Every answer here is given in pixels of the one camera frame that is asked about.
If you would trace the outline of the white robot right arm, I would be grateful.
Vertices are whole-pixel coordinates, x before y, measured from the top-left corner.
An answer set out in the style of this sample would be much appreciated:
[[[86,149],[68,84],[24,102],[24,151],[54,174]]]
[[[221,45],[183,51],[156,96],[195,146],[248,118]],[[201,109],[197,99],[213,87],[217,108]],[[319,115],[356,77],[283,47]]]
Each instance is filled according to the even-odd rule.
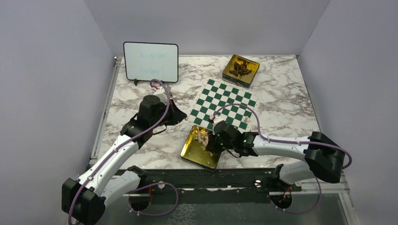
[[[225,121],[215,123],[208,133],[206,150],[213,154],[233,150],[241,157],[271,155],[296,159],[295,163],[279,165],[271,177],[271,186],[278,191],[310,178],[338,183],[348,155],[321,132],[296,138],[263,136],[259,132],[241,133]]]

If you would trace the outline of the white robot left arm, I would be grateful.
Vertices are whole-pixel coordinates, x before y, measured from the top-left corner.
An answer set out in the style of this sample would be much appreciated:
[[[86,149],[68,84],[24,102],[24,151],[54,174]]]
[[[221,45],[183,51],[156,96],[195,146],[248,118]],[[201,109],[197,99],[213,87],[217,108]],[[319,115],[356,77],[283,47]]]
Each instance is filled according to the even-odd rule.
[[[96,224],[106,207],[130,192],[151,191],[148,173],[132,166],[120,177],[112,177],[152,136],[158,126],[173,126],[186,118],[169,94],[147,95],[136,115],[121,129],[111,148],[77,179],[68,178],[61,188],[61,209],[68,214],[68,224]]]

